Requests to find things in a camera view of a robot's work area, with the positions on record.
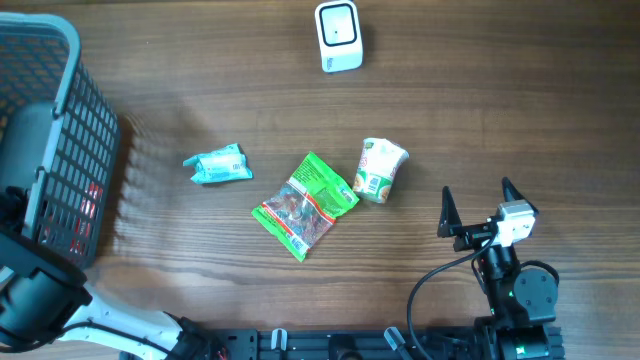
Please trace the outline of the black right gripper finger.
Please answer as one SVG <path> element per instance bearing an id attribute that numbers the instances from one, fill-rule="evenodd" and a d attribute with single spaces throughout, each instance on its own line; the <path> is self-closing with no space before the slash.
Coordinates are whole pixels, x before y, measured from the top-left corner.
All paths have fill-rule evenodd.
<path id="1" fill-rule="evenodd" d="M 522 200 L 531 207 L 535 215 L 539 214 L 539 210 L 529 200 L 527 200 L 524 195 L 522 195 L 517 190 L 517 188 L 513 185 L 513 183 L 508 177 L 502 178 L 501 186 L 502 186 L 503 196 L 506 202 L 514 202 L 514 201 Z"/>
<path id="2" fill-rule="evenodd" d="M 457 236 L 462 228 L 462 222 L 451 190 L 448 186 L 442 189 L 441 215 L 437 229 L 440 238 Z"/>

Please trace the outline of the instant noodle cup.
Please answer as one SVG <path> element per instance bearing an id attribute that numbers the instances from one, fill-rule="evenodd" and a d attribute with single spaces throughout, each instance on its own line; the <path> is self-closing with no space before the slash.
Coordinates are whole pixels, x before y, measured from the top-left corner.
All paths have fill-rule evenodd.
<path id="1" fill-rule="evenodd" d="M 409 153 L 384 138 L 365 138 L 352 190 L 370 201 L 384 204 L 399 167 Z"/>

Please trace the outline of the green gummy candy bag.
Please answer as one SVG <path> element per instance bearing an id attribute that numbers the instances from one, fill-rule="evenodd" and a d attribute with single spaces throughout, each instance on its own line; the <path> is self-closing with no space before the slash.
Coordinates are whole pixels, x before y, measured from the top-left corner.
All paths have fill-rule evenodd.
<path id="1" fill-rule="evenodd" d="M 302 262 L 358 202 L 347 182 L 310 152 L 280 190 L 252 210 L 252 216 Z"/>

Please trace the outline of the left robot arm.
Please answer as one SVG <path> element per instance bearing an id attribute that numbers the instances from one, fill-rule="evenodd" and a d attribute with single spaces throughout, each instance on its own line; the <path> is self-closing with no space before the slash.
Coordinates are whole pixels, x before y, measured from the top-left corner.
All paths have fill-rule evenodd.
<path id="1" fill-rule="evenodd" d="M 26 192 L 1 191 L 1 351 L 25 353 L 55 341 L 84 341 L 139 359 L 223 359 L 226 348 L 191 320 L 102 296 L 86 275 L 17 231 Z"/>

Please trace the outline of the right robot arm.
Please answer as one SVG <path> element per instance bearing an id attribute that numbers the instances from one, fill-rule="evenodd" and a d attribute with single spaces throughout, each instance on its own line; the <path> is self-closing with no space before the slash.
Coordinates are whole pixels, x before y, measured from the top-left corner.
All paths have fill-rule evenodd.
<path id="1" fill-rule="evenodd" d="M 491 315 L 475 320 L 483 359 L 551 359 L 547 325 L 556 320 L 560 277 L 550 265 L 518 259 L 515 244 L 532 235 L 538 209 L 508 178 L 504 201 L 480 224 L 462 223 L 453 195 L 442 190 L 437 235 L 452 237 L 456 252 L 470 251 L 471 265 L 487 297 Z"/>

